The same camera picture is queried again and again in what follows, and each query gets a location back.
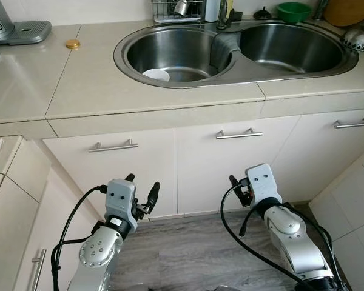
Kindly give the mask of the cream kitchen base cabinet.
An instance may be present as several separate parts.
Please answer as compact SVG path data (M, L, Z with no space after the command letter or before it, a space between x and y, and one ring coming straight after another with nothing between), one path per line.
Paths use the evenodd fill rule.
M229 175L269 164L283 202L309 203L332 238L340 272L364 291L364 127L335 129L364 118L364 109L282 116L123 133L30 139L6 136L0 155L0 291L29 287L39 249L51 252L84 192L89 197L68 226L71 239L104 221L106 197L96 186L134 174L135 196L157 204L127 236L110 289L144 284L157 291L205 290L220 285L253 291L293 290L295 281L238 246L219 222L224 211L238 231L246 211L230 196ZM215 139L243 133L256 138ZM137 148L89 153L97 142Z

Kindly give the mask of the chrome kitchen faucet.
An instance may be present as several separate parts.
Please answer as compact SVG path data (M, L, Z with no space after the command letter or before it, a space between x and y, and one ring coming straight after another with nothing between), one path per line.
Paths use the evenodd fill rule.
M176 15L185 16L190 8L190 4L197 0L178 0L175 4L174 13ZM217 21L217 29L225 30L231 25L230 13L233 9L233 0L221 0L219 17Z

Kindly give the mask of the stainless steel double sink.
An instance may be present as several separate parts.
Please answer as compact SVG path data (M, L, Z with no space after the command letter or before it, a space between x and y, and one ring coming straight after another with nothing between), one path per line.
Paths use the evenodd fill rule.
M240 50L230 53L229 66L219 72L210 64L210 49L222 32L242 36ZM335 76L352 70L359 59L335 31L279 20L237 21L224 30L213 23L155 25L130 33L113 51L116 67L127 77L169 89ZM149 69L165 70L170 81L141 74Z

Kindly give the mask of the white ceramic bowl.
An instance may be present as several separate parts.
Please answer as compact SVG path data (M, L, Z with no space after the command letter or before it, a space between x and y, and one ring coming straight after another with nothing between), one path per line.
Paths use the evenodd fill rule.
M170 81L170 74L163 69L149 69L142 72L144 76L159 81Z

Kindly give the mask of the grey dishcloth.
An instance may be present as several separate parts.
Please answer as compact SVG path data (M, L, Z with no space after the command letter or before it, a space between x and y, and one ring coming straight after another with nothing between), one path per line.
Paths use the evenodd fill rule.
M229 66L232 51L240 50L241 32L222 32L215 35L210 49L210 64L219 72Z

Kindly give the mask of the black sink plug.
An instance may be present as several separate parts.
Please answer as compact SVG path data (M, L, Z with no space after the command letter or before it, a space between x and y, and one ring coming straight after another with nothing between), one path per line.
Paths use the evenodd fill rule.
M252 17L257 20L269 20L272 18L272 14L266 9L266 7L263 7L262 9L254 12Z

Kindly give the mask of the white plastic bottle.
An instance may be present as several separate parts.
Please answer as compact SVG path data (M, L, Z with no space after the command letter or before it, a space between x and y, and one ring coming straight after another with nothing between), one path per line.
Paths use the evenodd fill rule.
M204 0L205 8L203 13L203 20L205 22L218 21L221 0Z

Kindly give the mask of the green plastic bowl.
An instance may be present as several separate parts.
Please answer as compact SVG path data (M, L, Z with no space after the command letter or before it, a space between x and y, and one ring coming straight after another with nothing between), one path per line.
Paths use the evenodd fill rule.
M312 9L309 5L300 2L283 2L276 6L277 17L287 23L298 23L306 20Z

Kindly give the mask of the grey coffee machine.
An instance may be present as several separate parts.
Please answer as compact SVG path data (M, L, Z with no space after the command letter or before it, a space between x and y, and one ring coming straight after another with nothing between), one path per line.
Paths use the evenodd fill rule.
M0 2L0 45L10 46L43 42L52 31L49 21L13 22Z

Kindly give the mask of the round wooden cutting board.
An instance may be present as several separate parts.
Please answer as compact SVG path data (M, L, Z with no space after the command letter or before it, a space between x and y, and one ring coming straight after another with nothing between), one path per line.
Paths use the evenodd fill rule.
M335 27L349 27L364 20L364 0L329 0L323 19Z

